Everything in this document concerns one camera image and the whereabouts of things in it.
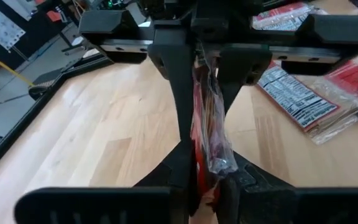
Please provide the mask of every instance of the yellow cable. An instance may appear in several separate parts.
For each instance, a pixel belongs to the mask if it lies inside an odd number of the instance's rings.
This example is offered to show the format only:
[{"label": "yellow cable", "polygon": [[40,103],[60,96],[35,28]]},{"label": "yellow cable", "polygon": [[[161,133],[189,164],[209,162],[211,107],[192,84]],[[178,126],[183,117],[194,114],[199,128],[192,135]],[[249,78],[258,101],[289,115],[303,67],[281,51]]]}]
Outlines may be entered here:
[{"label": "yellow cable", "polygon": [[34,84],[32,82],[30,82],[30,80],[26,79],[24,76],[22,76],[21,74],[17,73],[15,70],[9,68],[7,65],[5,65],[2,61],[0,61],[0,66],[2,68],[5,68],[6,70],[8,70],[9,72],[11,72],[13,75],[15,75],[17,78],[20,78],[21,80],[23,80],[24,82],[26,82],[29,86],[34,86]]}]

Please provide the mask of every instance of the wooden table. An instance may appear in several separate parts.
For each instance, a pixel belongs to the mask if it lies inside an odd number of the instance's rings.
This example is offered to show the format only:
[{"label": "wooden table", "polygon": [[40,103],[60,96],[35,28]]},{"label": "wooden table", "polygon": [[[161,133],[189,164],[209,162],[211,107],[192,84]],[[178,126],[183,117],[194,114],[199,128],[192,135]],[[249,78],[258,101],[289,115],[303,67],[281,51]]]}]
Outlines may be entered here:
[{"label": "wooden table", "polygon": [[[316,4],[358,13],[346,0]],[[235,151],[295,186],[358,186],[358,123],[316,146],[259,90],[244,87],[226,129]],[[33,189],[130,187],[178,141],[170,86],[150,60],[72,78],[0,160],[0,223],[13,223],[16,200]]]}]

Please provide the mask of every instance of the red and white packaging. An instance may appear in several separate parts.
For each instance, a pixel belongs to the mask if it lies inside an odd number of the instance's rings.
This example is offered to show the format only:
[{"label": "red and white packaging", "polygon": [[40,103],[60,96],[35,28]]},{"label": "red and white packaging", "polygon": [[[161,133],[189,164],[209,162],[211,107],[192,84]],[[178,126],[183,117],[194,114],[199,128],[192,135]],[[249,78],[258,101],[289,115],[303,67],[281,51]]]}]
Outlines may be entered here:
[{"label": "red and white packaging", "polygon": [[[296,30],[310,13],[325,14],[294,3],[254,18],[255,29]],[[322,144],[358,121],[358,65],[350,61],[323,77],[289,75],[273,63],[258,87],[316,144]]]}]

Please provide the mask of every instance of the crinkled plastic wrapper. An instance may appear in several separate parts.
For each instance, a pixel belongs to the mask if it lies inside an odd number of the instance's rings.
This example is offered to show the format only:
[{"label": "crinkled plastic wrapper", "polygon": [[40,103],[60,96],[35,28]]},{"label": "crinkled plastic wrapper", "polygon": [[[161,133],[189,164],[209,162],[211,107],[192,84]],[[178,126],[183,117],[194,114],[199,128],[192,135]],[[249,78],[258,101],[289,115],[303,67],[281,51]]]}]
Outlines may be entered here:
[{"label": "crinkled plastic wrapper", "polygon": [[[294,3],[254,18],[256,29],[296,30],[309,13],[326,14]],[[358,121],[358,65],[349,62],[323,77],[289,75],[272,62],[258,86],[310,136],[322,144]]]},{"label": "crinkled plastic wrapper", "polygon": [[220,179],[238,169],[231,143],[224,132],[223,97],[213,75],[215,70],[214,63],[197,64],[193,69],[191,138],[195,144],[200,195],[215,189]]}]

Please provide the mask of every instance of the floor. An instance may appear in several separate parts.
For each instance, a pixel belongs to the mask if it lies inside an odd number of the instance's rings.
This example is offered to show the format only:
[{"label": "floor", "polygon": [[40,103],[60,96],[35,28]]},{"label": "floor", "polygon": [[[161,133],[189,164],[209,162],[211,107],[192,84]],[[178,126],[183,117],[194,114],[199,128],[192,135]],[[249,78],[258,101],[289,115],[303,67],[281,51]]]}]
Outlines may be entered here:
[{"label": "floor", "polygon": [[[65,29],[69,40],[73,40],[76,33],[77,28],[72,24]],[[34,81],[39,75],[64,67],[85,53],[82,49],[76,49],[66,56],[61,53],[61,49],[66,47],[66,43],[56,36],[32,56],[31,59],[35,59],[33,62],[23,64],[16,71]],[[5,136],[34,104],[34,100],[28,95],[27,87],[25,82],[0,68],[0,136]]]}]

